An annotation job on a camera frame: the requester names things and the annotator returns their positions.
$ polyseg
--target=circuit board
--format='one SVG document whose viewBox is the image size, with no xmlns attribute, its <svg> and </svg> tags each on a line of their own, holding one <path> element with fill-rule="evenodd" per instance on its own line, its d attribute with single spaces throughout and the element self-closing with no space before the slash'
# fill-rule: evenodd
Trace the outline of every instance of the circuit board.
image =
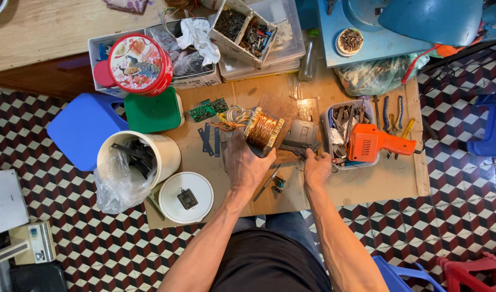
<svg viewBox="0 0 496 292">
<path fill-rule="evenodd" d="M 190 116 L 196 122 L 206 120 L 209 117 L 213 117 L 216 113 L 222 113 L 228 110 L 228 105 L 224 98 L 216 99 L 209 103 L 206 103 L 198 108 L 191 109 L 188 111 Z"/>
</svg>

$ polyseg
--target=white round lid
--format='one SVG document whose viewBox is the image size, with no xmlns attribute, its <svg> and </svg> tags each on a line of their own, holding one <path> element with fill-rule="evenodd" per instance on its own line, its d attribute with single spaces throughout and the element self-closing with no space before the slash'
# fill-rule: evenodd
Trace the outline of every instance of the white round lid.
<svg viewBox="0 0 496 292">
<path fill-rule="evenodd" d="M 198 204 L 186 210 L 178 195 L 190 189 Z M 159 197 L 163 214 L 177 223 L 200 222 L 210 212 L 214 204 L 214 190 L 208 180 L 195 172 L 180 172 L 169 177 L 161 186 Z"/>
</svg>

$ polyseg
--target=enameled copper wire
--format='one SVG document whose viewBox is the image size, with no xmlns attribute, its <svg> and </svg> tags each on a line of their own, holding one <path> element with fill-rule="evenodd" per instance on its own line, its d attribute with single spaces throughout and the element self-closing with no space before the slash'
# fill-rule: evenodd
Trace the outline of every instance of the enameled copper wire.
<svg viewBox="0 0 496 292">
<path fill-rule="evenodd" d="M 277 123 L 277 119 L 260 112 L 248 134 L 246 142 L 258 149 L 263 150 L 270 141 L 271 134 Z"/>
</svg>

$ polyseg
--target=jeans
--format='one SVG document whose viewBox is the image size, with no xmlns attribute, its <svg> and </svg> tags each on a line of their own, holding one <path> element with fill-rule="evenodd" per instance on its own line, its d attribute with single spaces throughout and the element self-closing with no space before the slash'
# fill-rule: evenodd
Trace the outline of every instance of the jeans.
<svg viewBox="0 0 496 292">
<path fill-rule="evenodd" d="M 239 218 L 233 227 L 232 233 L 245 229 L 256 228 L 256 219 L 256 216 Z M 322 267 L 324 266 L 322 259 L 320 258 L 320 254 L 316 250 L 313 235 L 311 234 L 311 231 L 309 231 L 309 226 L 307 226 L 307 223 L 300 212 L 266 215 L 266 228 L 300 243 L 311 253 L 311 255 L 315 257 Z"/>
</svg>

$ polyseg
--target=red lid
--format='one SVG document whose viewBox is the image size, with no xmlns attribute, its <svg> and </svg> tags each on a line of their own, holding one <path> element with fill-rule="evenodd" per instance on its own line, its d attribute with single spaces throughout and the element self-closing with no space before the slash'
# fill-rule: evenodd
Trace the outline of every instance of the red lid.
<svg viewBox="0 0 496 292">
<path fill-rule="evenodd" d="M 109 52 L 109 74 L 125 91 L 144 94 L 155 89 L 167 71 L 165 51 L 150 37 L 132 33 Z"/>
<path fill-rule="evenodd" d="M 95 69 L 93 69 L 93 75 L 95 76 L 96 82 L 103 87 L 116 86 L 115 80 L 111 77 L 111 74 L 109 74 L 108 60 L 98 62 Z"/>
</svg>

